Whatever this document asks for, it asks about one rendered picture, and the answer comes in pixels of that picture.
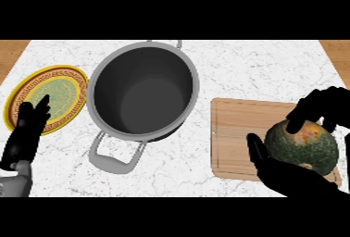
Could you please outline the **grey metal pot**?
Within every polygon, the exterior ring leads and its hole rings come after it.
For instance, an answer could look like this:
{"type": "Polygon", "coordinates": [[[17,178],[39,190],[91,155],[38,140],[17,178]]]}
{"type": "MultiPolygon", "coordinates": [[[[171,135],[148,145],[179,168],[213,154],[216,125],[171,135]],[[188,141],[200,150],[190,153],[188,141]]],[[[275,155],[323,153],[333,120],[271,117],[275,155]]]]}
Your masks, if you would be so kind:
{"type": "Polygon", "coordinates": [[[88,85],[88,111],[101,128],[89,161],[113,174],[135,169],[147,144],[166,139],[181,128],[199,99],[200,79],[182,46],[153,40],[126,45],[98,65],[88,85]],[[123,162],[98,153],[110,135],[140,144],[123,162]]]}

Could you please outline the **green orange squash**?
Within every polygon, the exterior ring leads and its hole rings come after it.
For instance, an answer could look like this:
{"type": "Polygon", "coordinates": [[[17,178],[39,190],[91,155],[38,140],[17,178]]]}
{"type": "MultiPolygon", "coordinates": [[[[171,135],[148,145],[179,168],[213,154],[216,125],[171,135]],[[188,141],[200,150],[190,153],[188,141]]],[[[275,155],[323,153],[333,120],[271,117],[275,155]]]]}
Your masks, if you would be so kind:
{"type": "Polygon", "coordinates": [[[268,130],[265,144],[269,155],[280,161],[312,169],[327,176],[339,164],[340,150],[333,134],[312,121],[306,121],[300,131],[287,132],[289,120],[268,130]]]}

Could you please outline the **wooden cutting board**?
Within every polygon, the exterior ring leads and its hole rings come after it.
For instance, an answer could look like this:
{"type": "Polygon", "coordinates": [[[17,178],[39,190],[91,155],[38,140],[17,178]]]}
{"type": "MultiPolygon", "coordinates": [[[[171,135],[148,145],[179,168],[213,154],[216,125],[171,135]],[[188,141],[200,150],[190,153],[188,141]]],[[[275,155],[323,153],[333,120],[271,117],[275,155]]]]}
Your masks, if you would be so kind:
{"type": "Polygon", "coordinates": [[[212,172],[224,179],[259,181],[250,162],[247,135],[267,138],[268,130],[286,120],[295,103],[215,98],[212,100],[212,172]]]}

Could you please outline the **yellow patterned plate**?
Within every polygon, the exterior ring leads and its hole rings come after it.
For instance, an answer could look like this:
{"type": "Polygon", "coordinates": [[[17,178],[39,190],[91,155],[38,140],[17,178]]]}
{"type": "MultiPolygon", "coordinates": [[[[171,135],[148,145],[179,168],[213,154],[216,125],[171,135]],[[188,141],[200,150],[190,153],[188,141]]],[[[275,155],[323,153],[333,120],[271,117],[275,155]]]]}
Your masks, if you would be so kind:
{"type": "Polygon", "coordinates": [[[4,107],[4,121],[14,131],[20,105],[39,102],[49,95],[49,114],[44,135],[60,130],[77,117],[88,96],[89,79],[85,72],[70,65],[54,65],[36,71],[15,86],[4,107]]]}

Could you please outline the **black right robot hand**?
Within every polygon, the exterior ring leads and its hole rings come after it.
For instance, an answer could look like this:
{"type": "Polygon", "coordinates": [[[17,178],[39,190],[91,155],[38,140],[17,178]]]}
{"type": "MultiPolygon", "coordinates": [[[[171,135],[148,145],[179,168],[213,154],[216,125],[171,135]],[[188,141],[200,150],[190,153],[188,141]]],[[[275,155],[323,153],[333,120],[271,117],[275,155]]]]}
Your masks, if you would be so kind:
{"type": "MultiPolygon", "coordinates": [[[[290,120],[287,131],[295,134],[308,120],[324,118],[323,126],[333,132],[337,126],[350,129],[350,112],[342,105],[350,102],[350,91],[331,86],[326,90],[315,89],[306,98],[302,98],[293,111],[287,115],[290,120]]],[[[261,137],[250,133],[249,155],[258,169],[258,176],[267,187],[292,198],[330,197],[350,201],[350,193],[339,189],[315,171],[274,159],[268,154],[261,137]]]]}

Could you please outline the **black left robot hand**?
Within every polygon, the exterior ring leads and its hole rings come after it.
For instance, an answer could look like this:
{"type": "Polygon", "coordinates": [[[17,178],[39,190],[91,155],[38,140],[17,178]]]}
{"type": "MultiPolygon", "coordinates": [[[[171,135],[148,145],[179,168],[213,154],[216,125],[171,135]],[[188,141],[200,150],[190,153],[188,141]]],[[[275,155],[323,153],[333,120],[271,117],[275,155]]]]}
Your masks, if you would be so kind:
{"type": "Polygon", "coordinates": [[[49,95],[38,106],[32,102],[20,105],[20,114],[15,130],[10,136],[0,160],[0,169],[15,171],[15,164],[26,160],[32,162],[36,157],[41,136],[45,131],[49,114],[49,95]]]}

